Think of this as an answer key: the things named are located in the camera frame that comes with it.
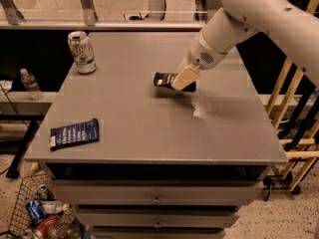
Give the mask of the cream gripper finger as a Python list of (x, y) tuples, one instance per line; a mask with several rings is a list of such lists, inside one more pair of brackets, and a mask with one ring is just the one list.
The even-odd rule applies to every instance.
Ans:
[(199, 79), (199, 69), (191, 66), (184, 67), (174, 78), (171, 86), (178, 91), (183, 90), (185, 87), (191, 85)]

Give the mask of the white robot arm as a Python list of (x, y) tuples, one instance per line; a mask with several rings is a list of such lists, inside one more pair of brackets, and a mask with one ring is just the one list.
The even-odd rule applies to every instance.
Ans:
[(319, 18), (287, 0), (221, 0), (199, 31), (171, 83), (182, 90), (216, 67), (237, 44), (264, 33), (316, 86), (319, 85)]

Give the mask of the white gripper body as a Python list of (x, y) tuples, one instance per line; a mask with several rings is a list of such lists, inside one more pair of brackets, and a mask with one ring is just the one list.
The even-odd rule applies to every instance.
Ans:
[(196, 74), (216, 67), (226, 56), (226, 52), (218, 52), (205, 40), (203, 33), (199, 32), (191, 41), (190, 47), (177, 67), (177, 72), (191, 70)]

